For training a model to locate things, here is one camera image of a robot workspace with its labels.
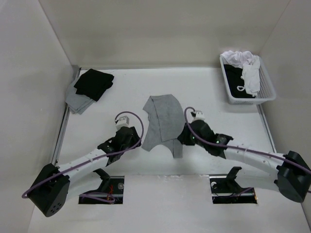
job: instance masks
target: black folded shirt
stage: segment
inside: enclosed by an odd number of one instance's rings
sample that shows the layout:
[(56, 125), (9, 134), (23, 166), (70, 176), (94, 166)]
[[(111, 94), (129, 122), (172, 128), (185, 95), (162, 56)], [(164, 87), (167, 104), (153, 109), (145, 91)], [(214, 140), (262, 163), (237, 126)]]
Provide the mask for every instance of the black folded shirt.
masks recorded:
[(244, 80), (241, 79), (243, 70), (241, 68), (235, 68), (232, 65), (224, 65), (224, 67), (232, 96), (235, 98), (255, 98), (247, 94), (245, 90), (239, 91), (237, 89), (237, 86), (244, 86)]
[(80, 79), (74, 85), (74, 87), (77, 88), (76, 94), (85, 95), (98, 101), (103, 93), (111, 88), (113, 79), (114, 76), (112, 74), (89, 69), (86, 73), (81, 75)]

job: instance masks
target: white cloth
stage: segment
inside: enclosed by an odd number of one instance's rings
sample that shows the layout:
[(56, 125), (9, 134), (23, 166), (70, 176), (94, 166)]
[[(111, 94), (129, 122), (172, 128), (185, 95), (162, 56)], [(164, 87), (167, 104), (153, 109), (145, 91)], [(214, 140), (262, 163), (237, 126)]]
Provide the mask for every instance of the white cloth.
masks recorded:
[(250, 65), (244, 63), (241, 79), (244, 79), (244, 87), (247, 94), (257, 96), (260, 91), (259, 78), (260, 60), (254, 56)]
[(230, 50), (227, 52), (223, 52), (221, 55), (224, 57), (229, 65), (241, 69), (243, 68), (244, 64), (251, 64), (252, 60), (255, 57), (255, 55), (253, 55), (250, 51), (233, 52)]

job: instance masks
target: white plastic basket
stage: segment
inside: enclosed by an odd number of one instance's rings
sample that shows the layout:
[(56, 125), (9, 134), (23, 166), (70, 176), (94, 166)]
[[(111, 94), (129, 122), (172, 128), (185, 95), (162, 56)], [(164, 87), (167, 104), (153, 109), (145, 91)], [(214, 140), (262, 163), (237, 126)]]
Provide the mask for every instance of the white plastic basket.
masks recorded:
[(276, 91), (274, 90), (268, 71), (264, 66), (262, 59), (260, 57), (259, 59), (260, 59), (260, 68), (259, 68), (260, 91), (258, 92), (258, 95), (255, 98), (248, 99), (248, 98), (235, 98), (232, 96), (224, 67), (224, 64), (228, 63), (223, 58), (223, 56), (220, 56), (220, 64), (222, 66), (222, 71), (225, 79), (225, 87), (227, 90), (230, 104), (261, 104), (268, 100), (276, 99)]

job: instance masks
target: white table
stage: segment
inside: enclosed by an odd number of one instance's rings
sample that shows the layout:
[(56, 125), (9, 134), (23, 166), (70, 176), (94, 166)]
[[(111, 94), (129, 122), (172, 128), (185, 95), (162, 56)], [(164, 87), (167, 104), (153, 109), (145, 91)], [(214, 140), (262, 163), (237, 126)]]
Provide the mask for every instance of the white table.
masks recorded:
[[(82, 115), (69, 116), (59, 164), (89, 153), (114, 136), (114, 117), (121, 111), (137, 113), (147, 129), (147, 113), (142, 108), (150, 95), (164, 94), (173, 94), (183, 108), (202, 110), (214, 132), (272, 151), (257, 107), (227, 103), (220, 69), (103, 72), (115, 76), (114, 85)], [(140, 134), (139, 122), (130, 119)], [(301, 205), (277, 192), (256, 189), (257, 205), (212, 204), (208, 176), (204, 174), (227, 173), (233, 166), (256, 170), (211, 156), (199, 146), (184, 147), (182, 159), (173, 159), (164, 146), (151, 152), (135, 149), (104, 168), (110, 175), (125, 175), (123, 205), (78, 205), (76, 198), (50, 218), (35, 208), (29, 233), (310, 232)]]

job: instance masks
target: gray folded cloth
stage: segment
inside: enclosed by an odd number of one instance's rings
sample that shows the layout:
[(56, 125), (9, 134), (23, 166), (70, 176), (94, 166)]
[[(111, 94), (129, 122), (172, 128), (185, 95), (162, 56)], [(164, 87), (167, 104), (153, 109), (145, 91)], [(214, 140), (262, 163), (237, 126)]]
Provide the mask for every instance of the gray folded cloth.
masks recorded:
[(65, 102), (72, 113), (82, 114), (93, 102), (91, 98), (85, 95), (77, 95), (77, 88), (74, 87), (79, 79), (74, 80), (66, 90)]
[(151, 151), (164, 145), (173, 158), (182, 158), (183, 146), (177, 137), (183, 131), (185, 118), (179, 101), (173, 95), (150, 96), (143, 110), (148, 113), (149, 127), (141, 147)]

